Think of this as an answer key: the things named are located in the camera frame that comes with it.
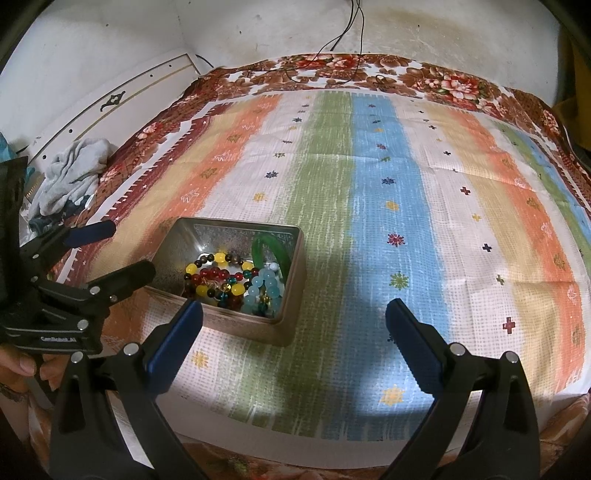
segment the human hand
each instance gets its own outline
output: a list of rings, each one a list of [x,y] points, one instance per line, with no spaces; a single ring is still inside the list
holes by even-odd
[[[35,375],[37,366],[30,355],[4,343],[0,345],[0,384],[17,393],[28,390],[25,377]]]
[[[67,355],[43,355],[39,377],[47,380],[52,390],[60,386],[68,358]],[[25,378],[32,377],[36,371],[33,357],[7,343],[0,345],[0,384],[16,393],[25,393],[28,390]]]

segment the bed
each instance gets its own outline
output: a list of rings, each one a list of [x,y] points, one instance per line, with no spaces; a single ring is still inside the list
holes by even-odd
[[[56,274],[81,284],[150,259],[179,216],[298,225],[294,342],[204,329],[159,399],[209,475],[377,478],[432,401],[387,334],[395,297],[471,353],[520,356],[544,470],[588,408],[590,202],[589,172],[533,95],[396,56],[282,57],[209,72],[125,141],[71,219],[111,219],[116,235]],[[173,314],[138,292],[112,309],[106,349]]]

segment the cross pattern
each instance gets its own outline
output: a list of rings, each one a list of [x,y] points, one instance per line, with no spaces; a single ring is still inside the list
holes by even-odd
[[[507,335],[510,335],[515,328],[515,322],[511,321],[511,317],[507,317],[507,322],[503,323],[503,330],[507,330]]]

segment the blue cloth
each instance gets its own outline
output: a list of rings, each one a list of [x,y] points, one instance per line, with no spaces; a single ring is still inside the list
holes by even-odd
[[[11,160],[16,157],[17,155],[12,151],[12,148],[10,148],[10,145],[8,145],[8,142],[0,133],[0,162]]]

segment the green jade bangle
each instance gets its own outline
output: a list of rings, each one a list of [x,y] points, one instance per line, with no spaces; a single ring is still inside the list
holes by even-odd
[[[252,263],[259,270],[265,267],[265,260],[262,256],[263,245],[269,247],[269,250],[275,255],[279,268],[281,269],[281,275],[283,281],[287,281],[287,277],[290,274],[291,260],[287,254],[287,250],[283,244],[270,233],[258,233],[252,240]]]

